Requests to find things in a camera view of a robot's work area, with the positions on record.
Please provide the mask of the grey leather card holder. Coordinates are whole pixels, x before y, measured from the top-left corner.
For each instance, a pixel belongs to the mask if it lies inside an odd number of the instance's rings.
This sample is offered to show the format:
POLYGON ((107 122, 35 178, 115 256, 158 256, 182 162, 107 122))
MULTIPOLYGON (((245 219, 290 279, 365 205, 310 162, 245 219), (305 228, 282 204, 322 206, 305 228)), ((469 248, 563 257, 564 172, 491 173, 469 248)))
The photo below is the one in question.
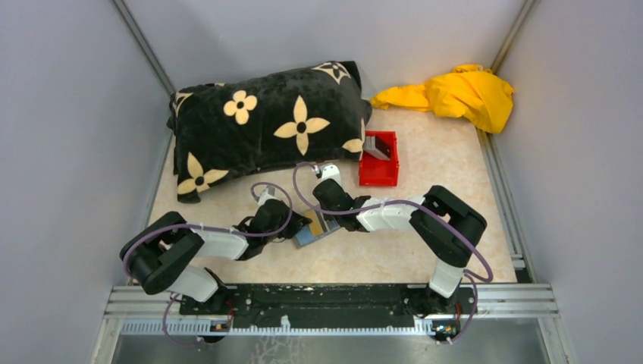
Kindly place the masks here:
POLYGON ((303 214, 311 220, 311 222, 298 231, 293 237, 292 241, 296 248, 303 248, 310 244, 324 239, 325 237, 333 234, 335 231, 340 230, 340 225, 334 218, 326 217, 324 214, 314 210, 306 210, 303 214))

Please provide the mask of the gold credit card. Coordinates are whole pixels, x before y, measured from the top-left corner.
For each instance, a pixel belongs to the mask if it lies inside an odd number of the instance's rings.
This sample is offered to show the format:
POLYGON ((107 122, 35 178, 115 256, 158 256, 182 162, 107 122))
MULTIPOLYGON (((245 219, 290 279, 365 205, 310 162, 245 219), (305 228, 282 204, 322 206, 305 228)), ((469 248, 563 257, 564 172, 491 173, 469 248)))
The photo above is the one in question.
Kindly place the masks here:
POLYGON ((319 214, 316 210, 312 210, 306 213, 306 217, 311 220, 308 227, 313 237, 324 235, 328 231, 328 226, 323 214, 319 214))

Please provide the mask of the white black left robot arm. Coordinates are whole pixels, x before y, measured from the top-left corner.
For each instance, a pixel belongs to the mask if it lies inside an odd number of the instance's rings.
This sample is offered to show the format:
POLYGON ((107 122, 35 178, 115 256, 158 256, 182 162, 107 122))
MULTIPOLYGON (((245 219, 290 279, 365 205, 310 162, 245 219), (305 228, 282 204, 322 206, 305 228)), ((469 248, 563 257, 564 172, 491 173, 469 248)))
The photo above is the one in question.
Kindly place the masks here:
POLYGON ((216 314, 227 304, 221 279, 209 268, 198 268, 197 257, 246 261, 275 240, 294 237, 311 219, 270 197, 253 216, 231 228, 188 223, 178 212, 167 212, 126 243, 119 253, 126 273, 148 295, 164 291, 187 296, 206 312, 216 314))

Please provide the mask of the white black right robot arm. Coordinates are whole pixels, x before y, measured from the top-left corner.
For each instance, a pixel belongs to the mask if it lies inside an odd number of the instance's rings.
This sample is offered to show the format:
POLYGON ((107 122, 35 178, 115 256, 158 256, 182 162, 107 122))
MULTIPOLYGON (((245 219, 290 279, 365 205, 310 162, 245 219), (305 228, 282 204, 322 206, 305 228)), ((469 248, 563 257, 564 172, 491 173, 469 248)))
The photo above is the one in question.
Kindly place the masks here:
POLYGON ((428 282, 427 302, 435 312, 447 312, 457 300, 465 267, 488 223, 486 219, 446 187, 434 185, 412 199, 353 198, 333 179, 312 191, 319 210, 335 218, 347 231, 413 231, 436 255, 428 282))

